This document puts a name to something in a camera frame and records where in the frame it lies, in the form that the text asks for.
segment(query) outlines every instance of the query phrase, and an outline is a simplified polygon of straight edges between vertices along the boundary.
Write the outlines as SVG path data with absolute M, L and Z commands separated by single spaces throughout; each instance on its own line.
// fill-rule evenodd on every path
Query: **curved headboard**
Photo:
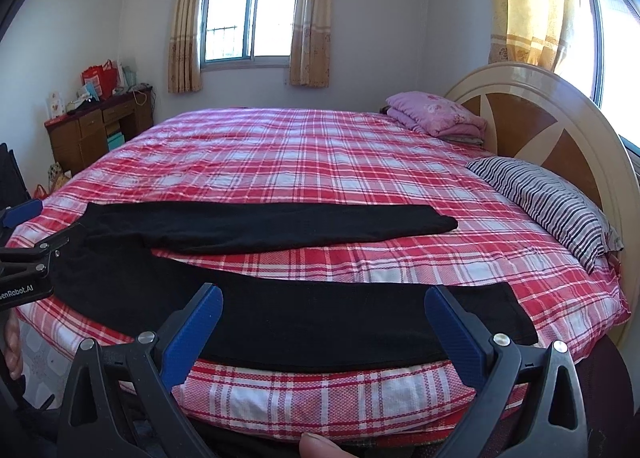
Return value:
M 487 120 L 485 149 L 541 165 L 600 206 L 625 244 L 620 281 L 634 312 L 640 292 L 640 189 L 624 145 L 598 107 L 559 76 L 514 62 L 476 70 L 446 96 Z M 629 325 L 609 335 L 620 344 Z

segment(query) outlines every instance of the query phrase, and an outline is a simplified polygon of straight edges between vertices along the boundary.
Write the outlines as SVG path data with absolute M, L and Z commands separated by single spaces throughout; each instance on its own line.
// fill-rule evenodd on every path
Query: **mattress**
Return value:
M 9 246 L 27 247 L 68 226 L 88 202 L 208 200 L 429 204 L 458 220 L 453 232 L 373 244 L 246 256 L 161 256 L 276 279 L 420 282 L 476 286 L 507 281 L 540 345 L 567 342 L 575 361 L 630 314 L 615 271 L 578 261 L 518 206 L 466 170 L 488 153 L 400 128 L 377 114 L 322 110 L 202 110 L 179 115 L 110 152 L 44 203 Z M 56 297 L 20 308 L 61 354 L 80 341 L 128 342 Z M 509 407 L 522 401 L 513 391 Z M 281 440 L 316 432 L 392 444 L 444 437 L 474 391 L 448 361 L 405 369 L 292 374 L 197 361 L 174 397 L 194 418 Z

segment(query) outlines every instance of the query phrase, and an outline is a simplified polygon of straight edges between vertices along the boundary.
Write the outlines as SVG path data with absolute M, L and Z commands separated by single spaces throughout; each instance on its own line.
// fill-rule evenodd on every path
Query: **bed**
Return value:
M 447 97 L 487 118 L 486 151 L 404 130 L 380 114 L 232 109 L 179 115 L 73 178 L 46 200 L 39 218 L 17 229 L 9 246 L 31 246 L 59 231 L 88 202 L 429 204 L 457 218 L 459 228 L 376 244 L 173 257 L 277 279 L 467 286 L 504 280 L 532 318 L 540 345 L 563 340 L 579 361 L 606 333 L 620 341 L 619 326 L 638 300 L 640 232 L 633 227 L 640 191 L 608 122 L 555 75 L 513 63 L 472 73 Z M 522 209 L 465 168 L 491 153 L 543 165 L 601 205 L 625 243 L 622 271 L 602 257 L 587 274 Z M 33 327 L 32 342 L 35 331 L 67 359 L 85 337 L 103 345 L 129 341 L 55 297 L 21 307 L 20 316 Z M 198 361 L 174 389 L 189 416 L 217 427 L 278 440 L 311 431 L 393 445 L 443 438 L 473 395 L 448 362 L 303 375 Z M 516 388 L 508 408 L 523 396 Z

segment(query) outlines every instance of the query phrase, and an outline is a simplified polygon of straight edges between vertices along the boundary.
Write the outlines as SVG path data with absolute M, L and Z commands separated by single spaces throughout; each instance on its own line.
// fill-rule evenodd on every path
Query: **silver bolt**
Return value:
M 509 336 L 504 333 L 497 333 L 494 335 L 494 343 L 498 346 L 509 346 L 511 344 L 511 339 L 509 339 Z
M 554 342 L 554 350 L 560 353 L 567 353 L 569 351 L 569 348 L 567 347 L 566 343 L 562 341 L 556 341 Z
M 151 344 L 156 339 L 156 334 L 153 332 L 142 332 L 138 336 L 138 342 L 140 344 Z
M 85 339 L 80 343 L 80 349 L 84 351 L 90 350 L 94 347 L 94 344 L 95 342 L 93 339 Z

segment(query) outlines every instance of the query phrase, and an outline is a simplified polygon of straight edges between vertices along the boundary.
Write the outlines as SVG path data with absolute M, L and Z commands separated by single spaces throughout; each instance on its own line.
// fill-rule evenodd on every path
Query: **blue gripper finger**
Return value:
M 444 286 L 432 286 L 424 294 L 424 314 L 462 383 L 480 391 L 493 355 L 489 331 Z
M 29 200 L 23 204 L 0 211 L 0 227 L 14 229 L 18 225 L 40 216 L 41 212 L 42 202 L 40 200 Z
M 171 388 L 184 383 L 195 361 L 200 356 L 204 345 L 211 336 L 222 315 L 222 291 L 211 286 L 191 315 L 162 353 L 162 383 Z

